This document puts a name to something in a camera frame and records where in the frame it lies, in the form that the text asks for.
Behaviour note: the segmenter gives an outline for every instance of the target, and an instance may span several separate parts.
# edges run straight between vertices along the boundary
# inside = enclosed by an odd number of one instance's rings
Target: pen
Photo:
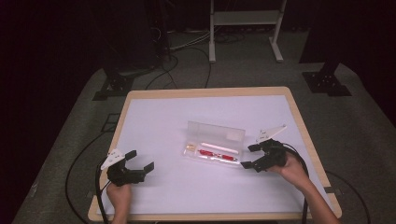
[[[227,148],[227,147],[219,147],[219,146],[211,145],[211,144],[208,144],[208,143],[201,143],[201,146],[203,146],[203,147],[211,147],[211,148],[214,148],[214,149],[218,149],[218,150],[222,150],[222,151],[226,151],[226,152],[231,152],[231,153],[234,153],[234,154],[239,154],[239,152],[237,150],[230,149],[230,148]]]
[[[205,155],[205,156],[218,157],[218,158],[222,158],[222,159],[227,160],[227,161],[237,161],[237,158],[234,158],[232,156],[226,156],[226,155],[222,155],[222,154],[219,154],[219,153],[206,151],[206,150],[203,150],[203,149],[200,149],[199,152],[201,153],[201,155]]]

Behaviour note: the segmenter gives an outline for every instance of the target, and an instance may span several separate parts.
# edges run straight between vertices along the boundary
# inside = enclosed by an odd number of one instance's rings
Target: clear plastic case
[[[183,155],[203,161],[239,165],[245,130],[199,122],[188,122]]]

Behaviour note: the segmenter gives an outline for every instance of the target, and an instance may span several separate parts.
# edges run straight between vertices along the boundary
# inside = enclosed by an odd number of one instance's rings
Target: black curtain
[[[396,124],[395,1],[322,0],[301,63],[337,57]]]
[[[157,62],[144,2],[0,1],[2,223],[15,217],[104,51],[136,66]]]

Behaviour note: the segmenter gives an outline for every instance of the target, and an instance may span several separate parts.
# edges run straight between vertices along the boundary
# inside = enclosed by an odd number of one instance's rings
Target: white shelf
[[[279,10],[267,11],[217,11],[214,13],[215,25],[259,25],[276,24]]]

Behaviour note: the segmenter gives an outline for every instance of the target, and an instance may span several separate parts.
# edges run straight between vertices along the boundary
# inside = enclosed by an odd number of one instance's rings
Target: black equipment
[[[120,187],[125,184],[138,184],[145,181],[146,174],[154,170],[154,162],[145,166],[143,170],[129,170],[125,167],[125,162],[136,156],[136,150],[130,151],[125,154],[125,158],[114,163],[107,169],[108,180],[114,183],[116,186]],[[96,197],[99,204],[99,209],[102,213],[103,221],[108,224],[108,219],[106,216],[105,208],[102,202],[102,192],[100,189],[99,178],[102,173],[101,166],[105,162],[106,158],[102,159],[101,162],[96,167],[95,175],[95,189]]]
[[[262,150],[264,151],[264,156],[255,160],[255,161],[242,161],[241,165],[245,169],[255,169],[256,172],[266,171],[266,169],[278,165],[284,166],[286,164],[286,152],[291,153],[294,155],[303,166],[305,173],[308,174],[308,169],[306,168],[305,161],[297,152],[297,150],[292,147],[291,145],[280,143],[272,138],[260,142],[256,145],[251,145],[247,147],[251,152]],[[304,200],[304,208],[303,208],[303,217],[301,223],[306,223],[306,214],[308,212],[308,203]]]

